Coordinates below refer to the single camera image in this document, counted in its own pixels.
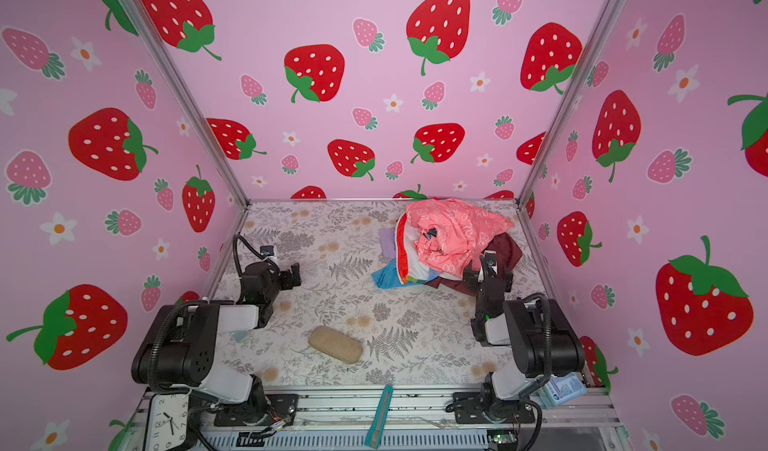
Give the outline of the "rainbow printed cloth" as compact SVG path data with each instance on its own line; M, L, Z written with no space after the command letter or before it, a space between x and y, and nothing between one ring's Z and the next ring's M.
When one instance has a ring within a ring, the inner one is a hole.
M386 266L372 273L376 287L391 290L426 284L439 277L436 270L420 261L416 247L420 234L409 224L406 213L397 219L393 228L396 236L397 257L394 260L386 259Z

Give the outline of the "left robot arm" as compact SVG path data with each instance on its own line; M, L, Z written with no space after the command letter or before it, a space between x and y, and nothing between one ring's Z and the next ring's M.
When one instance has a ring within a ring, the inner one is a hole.
M238 269L241 296L163 306L132 365L134 382L156 394L188 393L217 427L293 424L298 396L268 396L263 382L215 358L217 339L264 328L279 293L302 284L300 265L281 271L272 261Z

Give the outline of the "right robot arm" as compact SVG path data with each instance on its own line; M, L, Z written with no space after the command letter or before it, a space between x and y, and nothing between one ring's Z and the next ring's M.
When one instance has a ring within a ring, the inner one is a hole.
M503 422L554 378L580 372L585 352L555 300L544 293L509 300L512 277L501 274L496 254L483 253L480 263L472 333L484 347L510 348L512 360L485 378L479 406L486 419Z

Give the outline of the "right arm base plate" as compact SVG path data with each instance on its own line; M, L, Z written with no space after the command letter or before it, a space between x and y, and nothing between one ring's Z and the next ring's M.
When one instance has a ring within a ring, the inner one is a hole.
M458 424L534 424L536 414L530 405L498 400L480 392L456 392L445 406Z

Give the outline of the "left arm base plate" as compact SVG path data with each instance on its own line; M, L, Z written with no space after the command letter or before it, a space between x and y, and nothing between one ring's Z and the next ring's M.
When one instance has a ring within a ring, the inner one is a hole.
M216 427L268 427L282 421L293 424L298 408L298 394L266 394L263 401L250 400L242 404L223 405L216 413Z

